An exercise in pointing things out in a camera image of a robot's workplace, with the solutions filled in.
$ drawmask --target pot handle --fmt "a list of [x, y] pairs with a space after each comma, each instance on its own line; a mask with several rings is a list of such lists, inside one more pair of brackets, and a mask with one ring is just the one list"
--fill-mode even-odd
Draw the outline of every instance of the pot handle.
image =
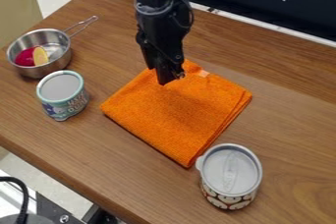
[[84, 29], [87, 28], [87, 26], [89, 26], [91, 23], [94, 23], [95, 21], [98, 20], [98, 17], [97, 16], [91, 16], [90, 18], [88, 18], [87, 20], [85, 21], [81, 21], [81, 22], [78, 22], [77, 24], [74, 24], [72, 25], [71, 27], [69, 28], [66, 28], [63, 30], [63, 32], [66, 32], [66, 31], [69, 31], [77, 26], [83, 26], [81, 29], [79, 29], [78, 31], [75, 31], [73, 34], [69, 34], [69, 37], [73, 37], [75, 36], [76, 34], [78, 34], [79, 32], [83, 31]]
[[200, 156], [197, 160], [196, 160], [196, 168], [198, 171], [201, 170], [201, 166], [203, 165], [203, 161], [204, 161], [204, 156]]

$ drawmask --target metal rim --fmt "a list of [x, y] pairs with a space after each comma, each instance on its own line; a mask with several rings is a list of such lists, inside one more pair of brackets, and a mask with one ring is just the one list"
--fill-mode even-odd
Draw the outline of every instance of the metal rim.
[[[79, 80], [80, 80], [80, 86], [79, 88], [74, 92], [74, 94], [72, 94], [71, 96], [61, 99], [61, 100], [50, 100], [50, 99], [46, 99], [42, 96], [41, 94], [41, 88], [43, 87], [43, 85], [51, 78], [56, 77], [56, 76], [60, 76], [60, 75], [73, 75], [76, 76]], [[51, 74], [49, 74], [48, 76], [44, 77], [37, 85], [36, 87], [36, 94], [38, 96], [38, 98], [42, 101], [42, 102], [47, 102], [47, 103], [63, 103], [63, 102], [67, 102], [71, 99], [73, 99], [74, 97], [76, 97], [84, 88], [84, 79], [83, 77], [78, 74], [75, 71], [56, 71], [53, 72]]]
[[[229, 193], [220, 192], [220, 191], [214, 189], [213, 187], [211, 187], [211, 184], [206, 180], [205, 176], [203, 175], [203, 166], [204, 166], [206, 158], [209, 155], [211, 155], [213, 152], [215, 152], [216, 150], [218, 150], [218, 149], [226, 149], [228, 147], [229, 147], [229, 149], [239, 150], [243, 154], [247, 155], [254, 162], [254, 164], [256, 166], [256, 169], [257, 169], [257, 172], [258, 172], [257, 181], [255, 182], [255, 184], [249, 190], [247, 190], [245, 192], [242, 192], [240, 194], [229, 194]], [[255, 190], [257, 190], [257, 188], [259, 187], [259, 185], [260, 185], [260, 183], [262, 181], [262, 165], [261, 165], [260, 160], [257, 158], [257, 156], [251, 150], [249, 150], [248, 148], [246, 148], [246, 147], [244, 147], [242, 145], [238, 145], [238, 144], [235, 144], [235, 143], [222, 143], [222, 144], [218, 144], [218, 145], [215, 145], [213, 148], [209, 149], [202, 156], [202, 158], [203, 158], [203, 160], [202, 160], [202, 163], [201, 163], [201, 167], [199, 169], [200, 176], [201, 176], [202, 180], [206, 183], [206, 185], [208, 187], [210, 187], [213, 191], [215, 191], [216, 193], [218, 193], [219, 195], [223, 195], [223, 196], [245, 196], [245, 195], [248, 195], [248, 194], [254, 192]]]
[[[11, 49], [13, 48], [13, 46], [17, 43], [17, 41], [20, 40], [20, 39], [22, 39], [22, 38], [24, 38], [25, 36], [31, 35], [31, 34], [33, 34], [33, 33], [39, 32], [39, 31], [55, 31], [55, 32], [62, 33], [62, 34], [67, 38], [67, 41], [68, 41], [68, 43], [67, 43], [67, 48], [66, 48], [66, 50], [64, 51], [64, 53], [62, 54], [62, 56], [59, 57], [59, 58], [57, 58], [57, 59], [55, 59], [55, 60], [53, 60], [53, 61], [51, 61], [51, 62], [42, 64], [42, 65], [38, 65], [38, 66], [21, 66], [21, 65], [16, 64], [14, 61], [12, 61], [11, 58], [10, 58], [10, 51], [11, 51]], [[18, 67], [18, 68], [22, 68], [22, 69], [38, 69], [38, 68], [44, 67], [44, 66], [46, 66], [46, 65], [48, 65], [48, 64], [51, 64], [51, 63], [53, 63], [54, 61], [56, 61], [56, 60], [62, 58], [62, 57], [65, 55], [65, 53], [66, 53], [67, 51], [69, 51], [69, 49], [70, 49], [70, 45], [71, 45], [71, 39], [70, 39], [70, 37], [69, 37], [66, 33], [64, 33], [63, 31], [61, 31], [61, 30], [58, 30], [58, 29], [55, 29], [55, 28], [42, 28], [42, 29], [36, 29], [36, 30], [29, 31], [29, 32], [27, 32], [27, 33], [21, 35], [19, 38], [17, 38], [15, 41], [13, 41], [13, 42], [11, 43], [11, 45], [8, 47], [7, 52], [6, 52], [6, 54], [7, 54], [7, 60], [8, 60], [13, 66]]]

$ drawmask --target yellow object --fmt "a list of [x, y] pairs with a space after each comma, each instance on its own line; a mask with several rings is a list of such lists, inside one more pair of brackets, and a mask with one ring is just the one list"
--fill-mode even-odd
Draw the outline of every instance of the yellow object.
[[252, 99], [252, 94], [186, 61], [186, 77], [165, 86], [144, 70], [101, 104], [120, 126], [191, 167]]
[[42, 47], [35, 47], [32, 53], [32, 59], [35, 66], [49, 62], [48, 54]]

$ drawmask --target red object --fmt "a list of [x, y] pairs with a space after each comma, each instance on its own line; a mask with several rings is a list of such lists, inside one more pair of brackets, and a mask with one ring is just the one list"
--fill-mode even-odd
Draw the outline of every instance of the red object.
[[15, 58], [15, 63], [20, 66], [34, 66], [32, 57], [34, 49], [34, 47], [31, 47], [21, 51], [17, 58]]

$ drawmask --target small metal pot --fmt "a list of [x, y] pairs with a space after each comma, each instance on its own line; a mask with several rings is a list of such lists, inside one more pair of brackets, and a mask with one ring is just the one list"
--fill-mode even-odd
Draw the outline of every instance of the small metal pot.
[[223, 143], [209, 149], [196, 161], [205, 198], [221, 209], [237, 210], [255, 198], [262, 179], [258, 158], [247, 148]]
[[[43, 28], [30, 31], [17, 40], [15, 40], [7, 49], [8, 61], [23, 76], [40, 79], [46, 75], [59, 71], [67, 67], [72, 58], [71, 37], [84, 30], [88, 25], [98, 20], [98, 17], [92, 16], [89, 19], [79, 22], [63, 31], [54, 28]], [[66, 31], [83, 26], [71, 35]], [[25, 49], [41, 46], [48, 54], [49, 62], [39, 66], [20, 66], [15, 63], [16, 57]]]

